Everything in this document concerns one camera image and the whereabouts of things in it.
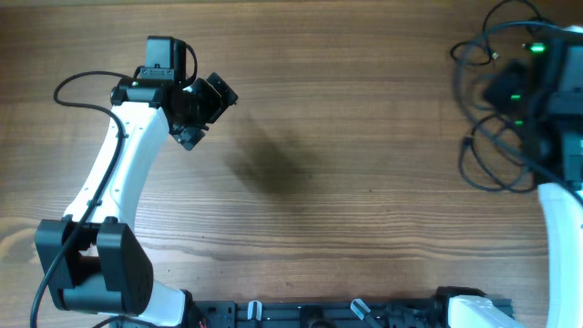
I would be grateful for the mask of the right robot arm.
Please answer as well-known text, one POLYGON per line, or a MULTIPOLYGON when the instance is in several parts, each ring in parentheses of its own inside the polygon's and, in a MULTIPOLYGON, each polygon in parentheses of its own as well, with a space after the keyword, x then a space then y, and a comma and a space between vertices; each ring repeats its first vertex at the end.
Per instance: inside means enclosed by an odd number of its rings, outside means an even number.
POLYGON ((547 326, 582 324, 582 29, 524 21, 540 35, 527 44, 530 65, 510 63, 491 78, 483 98, 515 131, 515 149, 484 127, 462 84, 466 56, 456 62, 452 91, 472 127, 533 173, 545 215, 549 264, 547 326))

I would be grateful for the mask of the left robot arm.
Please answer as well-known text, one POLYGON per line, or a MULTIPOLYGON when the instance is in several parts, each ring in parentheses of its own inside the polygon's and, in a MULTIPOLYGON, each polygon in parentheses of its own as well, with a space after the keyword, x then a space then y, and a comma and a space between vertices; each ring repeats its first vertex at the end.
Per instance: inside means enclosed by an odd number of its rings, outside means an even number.
POLYGON ((193 149, 237 94, 217 74, 198 77, 193 48, 171 36, 150 36, 146 60, 119 75, 106 109, 110 122, 92 169, 59 220, 42 220, 35 246, 44 277, 41 298, 58 310, 100 314, 105 323, 141 327, 206 327, 189 292, 155 279, 135 232, 138 202, 165 141, 193 149))

